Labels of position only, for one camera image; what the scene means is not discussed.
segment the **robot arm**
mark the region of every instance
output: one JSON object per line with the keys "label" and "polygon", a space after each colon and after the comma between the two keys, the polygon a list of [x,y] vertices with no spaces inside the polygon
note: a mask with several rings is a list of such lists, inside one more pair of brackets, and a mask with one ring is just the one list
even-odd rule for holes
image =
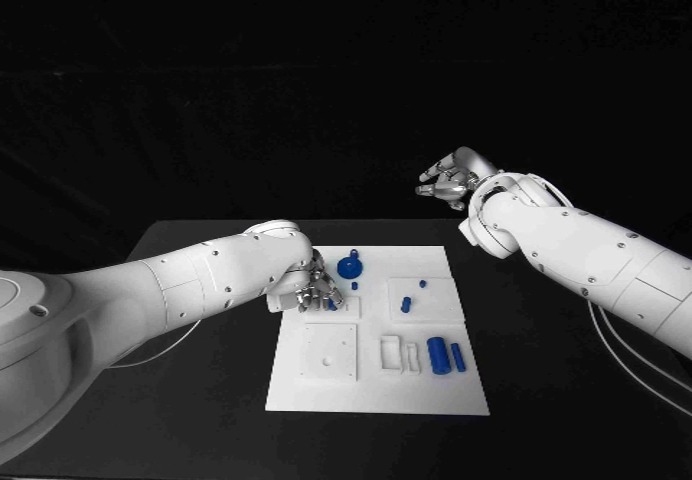
{"label": "robot arm", "polygon": [[466,147],[421,181],[435,175],[419,195],[461,210],[473,192],[460,225],[471,245],[499,258],[520,250],[543,275],[692,358],[692,261],[574,208],[540,177],[504,173]]}
{"label": "robot arm", "polygon": [[343,304],[321,256],[287,221],[89,272],[0,272],[0,463],[147,340],[264,294],[272,312]]}

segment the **white platform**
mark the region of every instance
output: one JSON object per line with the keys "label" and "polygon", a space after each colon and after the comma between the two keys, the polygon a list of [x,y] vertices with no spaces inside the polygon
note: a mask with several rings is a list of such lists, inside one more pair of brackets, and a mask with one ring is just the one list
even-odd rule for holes
{"label": "white platform", "polygon": [[[295,309],[284,312],[267,410],[489,415],[461,303],[455,288],[450,290],[454,283],[444,247],[349,245],[316,248],[342,293],[357,297],[359,301],[347,299],[347,312],[300,314]],[[336,264],[352,248],[357,249],[363,262],[363,273],[355,279],[359,289],[355,291],[350,289],[352,281],[336,274]],[[421,279],[428,282],[424,289],[418,286]],[[414,301],[409,314],[402,314],[402,292],[408,290],[412,292],[406,296]],[[329,323],[340,327],[327,327],[320,334],[324,340],[317,340],[321,347],[313,347],[314,328]],[[347,334],[344,329],[350,327],[356,329],[355,381],[349,375],[353,372],[349,339],[342,338]],[[399,336],[404,367],[408,363],[406,344],[416,344],[418,375],[382,372],[380,337],[385,335]],[[429,365],[425,342],[435,336],[444,337],[447,342],[453,365],[447,375],[435,375]],[[458,343],[461,347],[464,373],[455,369],[451,343]],[[311,365],[307,367],[310,378],[304,375],[307,364]],[[331,366],[339,366],[333,373]]]}

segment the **blue object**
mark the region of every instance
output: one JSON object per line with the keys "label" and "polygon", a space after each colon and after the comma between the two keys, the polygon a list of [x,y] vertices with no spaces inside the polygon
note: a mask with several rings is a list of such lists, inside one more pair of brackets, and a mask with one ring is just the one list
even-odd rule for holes
{"label": "blue object", "polygon": [[447,375],[451,372],[451,365],[442,337],[428,338],[428,353],[432,373],[435,375]]}
{"label": "blue object", "polygon": [[343,257],[336,264],[336,272],[342,278],[356,278],[363,272],[363,264],[357,259],[357,250],[350,251],[350,256]]}
{"label": "blue object", "polygon": [[461,358],[461,349],[458,348],[458,343],[451,344],[451,354],[454,355],[454,363],[457,364],[457,370],[466,372],[466,363]]}
{"label": "blue object", "polygon": [[404,297],[404,302],[401,303],[401,311],[408,313],[411,310],[411,297]]}

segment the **blue cap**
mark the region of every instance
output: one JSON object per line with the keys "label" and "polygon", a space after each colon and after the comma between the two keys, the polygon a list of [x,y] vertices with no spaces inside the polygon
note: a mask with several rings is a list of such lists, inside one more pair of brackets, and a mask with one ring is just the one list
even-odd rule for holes
{"label": "blue cap", "polygon": [[336,272],[342,278],[347,279],[356,278],[363,272],[363,264],[357,259],[356,249],[350,251],[349,257],[344,257],[339,260],[339,263],[336,264]]}

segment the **robotic hand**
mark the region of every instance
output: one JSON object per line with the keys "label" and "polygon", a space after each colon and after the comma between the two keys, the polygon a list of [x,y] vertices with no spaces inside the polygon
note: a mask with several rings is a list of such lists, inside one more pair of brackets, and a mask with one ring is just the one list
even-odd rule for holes
{"label": "robotic hand", "polygon": [[320,252],[284,220],[89,272],[0,271],[0,464],[148,339],[264,294],[272,312],[343,305]]}
{"label": "robotic hand", "polygon": [[418,195],[468,218],[468,243],[497,258],[522,253],[536,270],[692,358],[692,261],[631,230],[574,208],[536,175],[504,173],[467,147],[421,175]]}

